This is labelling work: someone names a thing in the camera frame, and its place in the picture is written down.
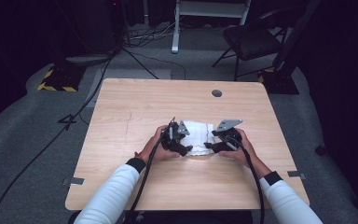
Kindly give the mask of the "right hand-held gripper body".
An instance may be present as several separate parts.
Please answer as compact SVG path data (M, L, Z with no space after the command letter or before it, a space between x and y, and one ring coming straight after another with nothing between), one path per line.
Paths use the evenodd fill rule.
M242 123L242 119L224 119L218 127L212 131L220 142L213 144L213 147L221 147L222 151L236 151L241 145L241 135L235 127Z

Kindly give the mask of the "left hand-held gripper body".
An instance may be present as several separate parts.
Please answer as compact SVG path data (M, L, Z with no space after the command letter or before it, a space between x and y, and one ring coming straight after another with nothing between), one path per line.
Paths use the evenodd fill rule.
M180 123L171 121L161 136L161 144L164 149L177 152L178 149L186 148L181 144L181 140L187 135L189 135L189 131L182 120Z

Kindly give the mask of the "white towel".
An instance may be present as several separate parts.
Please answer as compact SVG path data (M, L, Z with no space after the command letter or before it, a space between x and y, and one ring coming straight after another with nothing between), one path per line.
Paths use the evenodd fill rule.
M205 146L206 143L215 143L212 134L212 123L185 120L184 124L189 134L181 140L181 144L185 147L191 147L187 152L187 156L206 156L213 154L213 151Z

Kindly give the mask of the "person's right hand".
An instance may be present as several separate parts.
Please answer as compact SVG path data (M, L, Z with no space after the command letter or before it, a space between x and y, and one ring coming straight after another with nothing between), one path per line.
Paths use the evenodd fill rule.
M218 155L235 160L247 168L250 167L250 164L256 166L257 156L255 154L253 145L243 130L236 129L236 131L241 135L241 146L236 151L220 151Z

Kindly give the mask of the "person's left hand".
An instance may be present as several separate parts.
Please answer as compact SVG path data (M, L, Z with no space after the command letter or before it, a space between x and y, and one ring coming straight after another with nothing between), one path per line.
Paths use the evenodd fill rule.
M179 153L164 149L161 143L158 141L163 131L165 131L167 125L159 126L155 134L150 137L148 142L145 144L141 152L134 152L136 158L141 159L145 163L148 163L149 158L153 156L152 162L164 161L171 158L178 158Z

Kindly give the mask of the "person's dark lap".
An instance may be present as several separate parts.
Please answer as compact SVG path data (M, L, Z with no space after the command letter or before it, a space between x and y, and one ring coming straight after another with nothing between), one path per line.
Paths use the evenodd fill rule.
M134 224L253 224L250 211L139 212Z

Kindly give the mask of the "black tripod leg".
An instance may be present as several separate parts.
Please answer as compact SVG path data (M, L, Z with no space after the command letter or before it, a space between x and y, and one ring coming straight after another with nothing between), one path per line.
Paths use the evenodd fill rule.
M155 79L159 79L151 70L149 70L143 63L141 63L134 55L133 53L131 53L130 51L128 51L127 49L125 49L124 47L121 47L122 50L124 50L125 52L127 52L132 58L134 61L136 61L138 64L140 64L143 69L148 73L150 74L153 78Z

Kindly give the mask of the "black folding chair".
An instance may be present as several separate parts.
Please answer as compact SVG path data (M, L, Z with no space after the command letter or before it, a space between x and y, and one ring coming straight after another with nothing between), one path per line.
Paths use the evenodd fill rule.
M237 80L242 77L239 73L240 61L251 61L279 53L288 30L289 11L289 8L275 9L247 24L225 29L223 38L228 48L213 63L213 67L229 58L228 53L233 51L232 57L236 58L234 80Z

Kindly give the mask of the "white metal stand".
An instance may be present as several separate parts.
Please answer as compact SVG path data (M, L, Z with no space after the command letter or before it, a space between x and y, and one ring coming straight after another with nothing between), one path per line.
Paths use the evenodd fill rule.
M179 51L180 19L182 16L203 16L217 18L239 19L244 24L250 9L252 0L241 0L239 3L227 3L223 0L175 0L174 31L172 37L173 54Z

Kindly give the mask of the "striped black stand base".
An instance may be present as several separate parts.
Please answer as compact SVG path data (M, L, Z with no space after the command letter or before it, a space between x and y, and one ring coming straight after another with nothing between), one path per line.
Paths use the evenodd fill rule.
M67 69L63 69L52 65L37 89L39 91L76 92L79 90L85 71L84 66L70 66Z

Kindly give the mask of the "grey table edge bracket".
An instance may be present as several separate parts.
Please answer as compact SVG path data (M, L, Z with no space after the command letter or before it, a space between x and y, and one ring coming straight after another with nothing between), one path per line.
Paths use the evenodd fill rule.
M305 180L308 178L304 173L301 173L299 171L288 171L287 174L289 177L299 177L302 180Z
M79 177L65 177L62 181L64 186L71 186L71 185L82 185L84 183L84 178Z

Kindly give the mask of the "black stand base with post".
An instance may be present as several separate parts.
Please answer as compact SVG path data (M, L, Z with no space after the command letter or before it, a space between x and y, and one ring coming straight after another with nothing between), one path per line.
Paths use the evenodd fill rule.
M309 0L306 5L300 8L296 24L285 40L282 50L273 61L273 71L261 72L259 81L264 85L268 93L298 94L292 74L303 54L300 39L320 3L321 0Z

